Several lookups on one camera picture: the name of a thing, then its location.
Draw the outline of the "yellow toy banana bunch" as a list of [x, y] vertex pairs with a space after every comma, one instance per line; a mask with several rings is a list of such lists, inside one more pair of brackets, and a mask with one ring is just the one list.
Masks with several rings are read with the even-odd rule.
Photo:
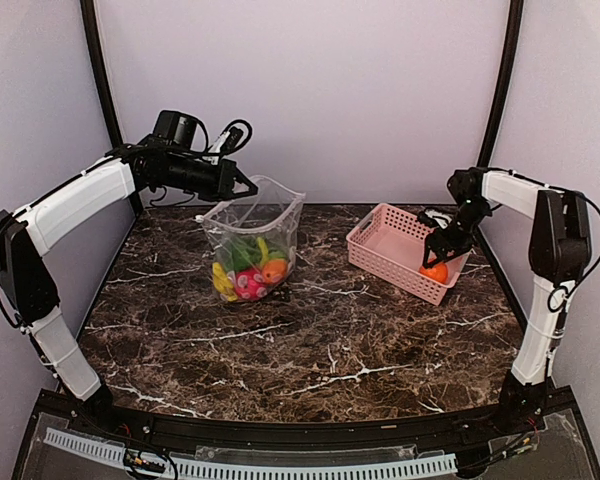
[[258, 265], [260, 268], [263, 268], [271, 259], [270, 250], [269, 250], [268, 244], [266, 243], [266, 240], [263, 237], [257, 237], [256, 244], [260, 251], [260, 261], [259, 261]]

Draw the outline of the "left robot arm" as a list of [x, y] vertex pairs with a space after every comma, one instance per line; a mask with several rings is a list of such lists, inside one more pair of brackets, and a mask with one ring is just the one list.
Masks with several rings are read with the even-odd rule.
[[84, 404], [81, 417], [100, 436], [114, 435], [121, 415], [109, 405], [109, 388], [66, 325], [43, 258], [87, 220], [145, 189], [178, 189], [205, 202], [255, 195], [257, 186], [231, 158], [250, 141], [252, 126], [236, 119], [196, 151], [194, 136], [205, 129], [196, 117], [163, 110], [139, 143], [113, 148], [15, 212], [0, 211], [0, 311], [12, 328], [29, 337], [43, 366]]

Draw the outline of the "clear zip top bag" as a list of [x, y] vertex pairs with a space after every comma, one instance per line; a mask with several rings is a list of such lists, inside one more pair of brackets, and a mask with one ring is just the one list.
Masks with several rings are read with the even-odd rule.
[[263, 175], [239, 193], [197, 217], [212, 251], [214, 290], [228, 303], [261, 300], [292, 273], [306, 199]]

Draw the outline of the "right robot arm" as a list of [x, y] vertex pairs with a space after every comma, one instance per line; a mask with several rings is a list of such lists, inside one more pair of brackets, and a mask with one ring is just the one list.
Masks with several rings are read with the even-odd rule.
[[453, 215], [432, 209], [417, 219], [430, 228], [422, 267], [454, 260], [473, 247], [480, 223], [499, 207], [531, 220], [528, 261], [533, 298], [520, 350], [507, 372], [490, 424], [501, 434], [514, 432], [529, 416], [529, 405], [546, 394], [557, 348], [576, 289], [599, 265], [592, 255], [588, 211], [596, 205], [585, 194], [542, 183], [513, 170], [472, 167], [457, 170], [447, 188], [457, 204]]

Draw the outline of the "orange toy orange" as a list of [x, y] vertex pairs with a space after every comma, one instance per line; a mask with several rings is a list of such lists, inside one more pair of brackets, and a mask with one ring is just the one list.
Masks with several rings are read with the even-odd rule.
[[444, 262], [437, 263], [432, 267], [421, 266], [419, 273], [433, 281], [445, 284], [449, 277], [449, 270]]

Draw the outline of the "orange green toy mango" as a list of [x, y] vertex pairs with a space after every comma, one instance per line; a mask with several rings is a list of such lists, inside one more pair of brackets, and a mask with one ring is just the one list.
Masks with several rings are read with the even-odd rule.
[[261, 269], [261, 275], [266, 284], [274, 285], [281, 282], [287, 275], [288, 262], [284, 258], [270, 259]]

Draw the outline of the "red toy apple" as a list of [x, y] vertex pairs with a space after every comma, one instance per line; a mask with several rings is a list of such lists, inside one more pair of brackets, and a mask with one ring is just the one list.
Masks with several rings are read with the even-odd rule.
[[267, 295], [267, 284], [257, 268], [249, 268], [235, 275], [235, 292], [240, 300], [255, 301]]

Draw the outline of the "yellow toy pear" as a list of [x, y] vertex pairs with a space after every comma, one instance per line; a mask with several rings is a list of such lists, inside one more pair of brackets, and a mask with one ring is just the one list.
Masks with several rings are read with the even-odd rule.
[[222, 299], [228, 302], [235, 302], [238, 300], [234, 285], [219, 262], [214, 262], [212, 264], [212, 280], [215, 290]]

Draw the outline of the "green toy watermelon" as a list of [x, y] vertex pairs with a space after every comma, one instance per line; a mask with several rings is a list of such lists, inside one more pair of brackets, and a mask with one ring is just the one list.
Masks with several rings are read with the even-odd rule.
[[274, 246], [268, 251], [268, 258], [270, 260], [274, 259], [284, 259], [287, 261], [289, 259], [288, 252], [282, 247]]

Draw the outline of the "green toy pepper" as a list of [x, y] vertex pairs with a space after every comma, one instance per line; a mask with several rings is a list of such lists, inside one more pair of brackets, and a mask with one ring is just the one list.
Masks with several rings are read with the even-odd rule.
[[235, 273], [258, 267], [260, 251], [255, 237], [235, 237], [230, 242], [231, 270]]

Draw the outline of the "pink plastic basket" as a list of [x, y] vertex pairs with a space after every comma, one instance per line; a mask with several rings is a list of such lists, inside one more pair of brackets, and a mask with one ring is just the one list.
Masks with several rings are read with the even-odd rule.
[[380, 203], [346, 235], [349, 262], [439, 305], [447, 291], [455, 286], [469, 255], [464, 254], [447, 263], [448, 275], [444, 282], [421, 274], [424, 240], [430, 231], [416, 215]]

